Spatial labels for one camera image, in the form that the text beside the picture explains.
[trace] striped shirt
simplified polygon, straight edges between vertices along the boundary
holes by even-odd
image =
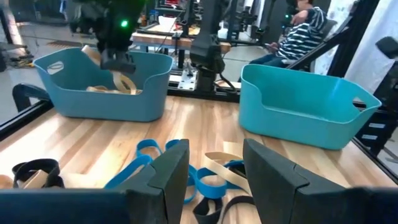
[[[326,13],[319,7],[308,10],[308,19],[290,30],[279,43],[276,56],[298,60],[322,42],[322,29],[327,22]]]

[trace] person's hand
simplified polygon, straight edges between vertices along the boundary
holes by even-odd
[[[303,10],[303,11],[297,13],[296,15],[294,15],[291,24],[293,24],[295,26],[302,24],[303,22],[305,22],[307,20],[307,17],[308,17],[308,11]]]
[[[275,52],[277,52],[279,50],[279,44],[273,42],[273,43],[268,45],[267,49],[268,49],[269,52],[275,53]]]

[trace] person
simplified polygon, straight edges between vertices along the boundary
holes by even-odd
[[[284,59],[298,60],[322,42],[322,29],[327,23],[326,13],[319,7],[313,7],[313,0],[297,0],[299,13],[294,15],[294,27],[286,39],[279,43],[271,43],[271,52],[250,64],[286,67]]]

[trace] basket handle hole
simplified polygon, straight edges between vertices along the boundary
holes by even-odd
[[[355,97],[353,99],[353,105],[355,106],[355,108],[357,108],[360,112],[362,112],[363,110],[365,110],[368,106],[366,106],[366,104],[364,103],[363,100],[361,100],[359,97]]]
[[[53,75],[61,70],[63,70],[63,63],[61,61],[55,62],[47,67],[47,72],[50,75]]]

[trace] laboratory floor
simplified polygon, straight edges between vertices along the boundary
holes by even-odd
[[[54,27],[38,24],[24,24],[11,27],[11,35],[15,44],[26,44],[31,54],[35,58],[50,54],[64,47],[48,45],[55,40],[66,40],[72,42],[83,42],[94,44],[95,39],[72,36],[67,27]],[[0,33],[0,41],[5,42],[4,34]],[[267,52],[260,47],[239,46],[233,47],[224,57],[226,64],[223,75],[231,81],[238,80],[242,67],[250,60],[261,57]],[[6,57],[23,55],[23,50],[13,50],[3,52]],[[18,83],[29,83],[39,87],[43,84],[38,73],[34,68],[12,68],[0,73],[0,124],[11,119],[17,114],[17,110],[12,99],[12,88]],[[380,160],[390,169],[398,174],[398,131],[386,144],[389,152],[382,151],[379,155]]]

